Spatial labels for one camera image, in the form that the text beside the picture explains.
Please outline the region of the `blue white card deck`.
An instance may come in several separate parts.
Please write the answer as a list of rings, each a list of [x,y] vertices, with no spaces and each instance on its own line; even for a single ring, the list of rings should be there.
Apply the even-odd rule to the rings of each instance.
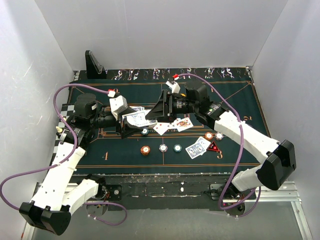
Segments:
[[[128,124],[136,126],[138,128],[154,127],[158,121],[146,119],[149,110],[136,111],[133,113],[125,114],[122,116],[123,120],[126,120]]]

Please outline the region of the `blue backed playing card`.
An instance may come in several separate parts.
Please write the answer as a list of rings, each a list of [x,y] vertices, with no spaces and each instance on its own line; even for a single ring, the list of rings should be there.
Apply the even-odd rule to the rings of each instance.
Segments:
[[[131,106],[131,108],[136,112],[140,112],[145,109],[143,106]]]

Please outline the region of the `seven of spades card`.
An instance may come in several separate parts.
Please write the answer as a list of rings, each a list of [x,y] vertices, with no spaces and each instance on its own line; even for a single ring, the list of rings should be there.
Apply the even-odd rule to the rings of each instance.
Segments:
[[[177,132],[177,125],[175,123],[170,123],[167,125],[168,132]]]

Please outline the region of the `green chips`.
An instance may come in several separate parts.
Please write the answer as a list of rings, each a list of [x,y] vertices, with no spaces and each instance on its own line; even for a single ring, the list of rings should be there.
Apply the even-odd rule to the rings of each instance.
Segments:
[[[141,131],[141,134],[144,135],[144,136],[148,135],[148,133],[149,133],[149,130],[148,130],[147,128],[144,128],[144,129]]]

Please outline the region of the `orange red chip stack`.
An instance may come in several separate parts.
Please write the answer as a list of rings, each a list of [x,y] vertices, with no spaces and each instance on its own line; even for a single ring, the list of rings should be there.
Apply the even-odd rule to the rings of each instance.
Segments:
[[[149,146],[145,145],[143,147],[141,147],[140,149],[140,153],[143,155],[143,156],[147,156],[149,153],[150,153],[151,149]]]

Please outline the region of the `peach blue chip stack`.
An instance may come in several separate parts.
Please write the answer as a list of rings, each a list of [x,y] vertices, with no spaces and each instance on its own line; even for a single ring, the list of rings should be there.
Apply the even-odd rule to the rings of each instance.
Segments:
[[[159,150],[162,152],[162,153],[165,153],[167,150],[168,150],[168,147],[165,145],[165,144],[161,144],[159,146]]]

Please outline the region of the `green chip stack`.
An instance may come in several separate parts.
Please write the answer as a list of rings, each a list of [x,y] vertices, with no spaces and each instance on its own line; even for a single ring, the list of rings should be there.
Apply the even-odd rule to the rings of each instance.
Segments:
[[[182,150],[182,146],[180,144],[175,144],[173,150],[175,152],[180,152]]]

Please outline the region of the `orange chips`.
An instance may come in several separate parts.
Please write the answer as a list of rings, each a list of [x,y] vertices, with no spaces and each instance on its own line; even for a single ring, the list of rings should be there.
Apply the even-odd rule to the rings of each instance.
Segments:
[[[204,138],[208,141],[213,139],[213,134],[211,132],[206,132]]]

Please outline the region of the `red triangular all-in marker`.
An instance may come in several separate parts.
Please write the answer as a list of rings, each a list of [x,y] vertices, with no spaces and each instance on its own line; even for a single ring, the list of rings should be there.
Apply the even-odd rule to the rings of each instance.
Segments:
[[[208,146],[207,150],[208,151],[212,151],[212,152],[217,152],[217,153],[220,152],[220,149],[218,148],[217,144],[214,141],[212,141],[210,143],[210,145]]]

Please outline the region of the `peach chips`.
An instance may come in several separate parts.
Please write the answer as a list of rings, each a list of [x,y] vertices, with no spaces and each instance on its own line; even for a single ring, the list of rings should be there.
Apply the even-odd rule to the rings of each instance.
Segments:
[[[221,141],[223,139],[223,134],[220,133],[220,132],[217,132],[214,136],[214,138],[217,140],[217,141]]]

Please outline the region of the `four of diamonds card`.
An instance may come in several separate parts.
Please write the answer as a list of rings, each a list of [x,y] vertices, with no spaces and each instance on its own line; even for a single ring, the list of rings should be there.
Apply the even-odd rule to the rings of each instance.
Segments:
[[[170,124],[167,122],[158,122],[154,127],[153,130],[156,131],[160,136],[162,136],[169,128]]]

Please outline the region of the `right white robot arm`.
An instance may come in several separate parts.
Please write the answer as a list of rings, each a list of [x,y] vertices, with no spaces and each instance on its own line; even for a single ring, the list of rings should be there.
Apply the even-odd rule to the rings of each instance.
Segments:
[[[185,96],[163,90],[146,119],[170,123],[178,114],[193,113],[201,124],[229,137],[253,155],[260,165],[240,171],[232,178],[226,186],[230,198],[237,199],[246,190],[262,186],[278,190],[296,169],[294,145],[260,133],[240,120],[226,103],[211,101],[200,80],[192,79],[184,88]]]

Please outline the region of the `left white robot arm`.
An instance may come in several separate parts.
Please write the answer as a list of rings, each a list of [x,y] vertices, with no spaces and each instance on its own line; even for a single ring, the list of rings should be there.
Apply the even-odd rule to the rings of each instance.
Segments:
[[[119,127],[121,114],[134,112],[123,96],[114,91],[108,96],[110,111],[106,111],[104,105],[97,107],[94,94],[84,93],[76,98],[72,110],[62,114],[64,127],[57,131],[59,143],[54,160],[35,195],[19,207],[19,213],[31,226],[60,236],[75,211],[89,199],[98,200],[102,205],[108,199],[119,198],[122,191],[119,185],[107,184],[104,177],[93,174],[66,192],[96,129]]]

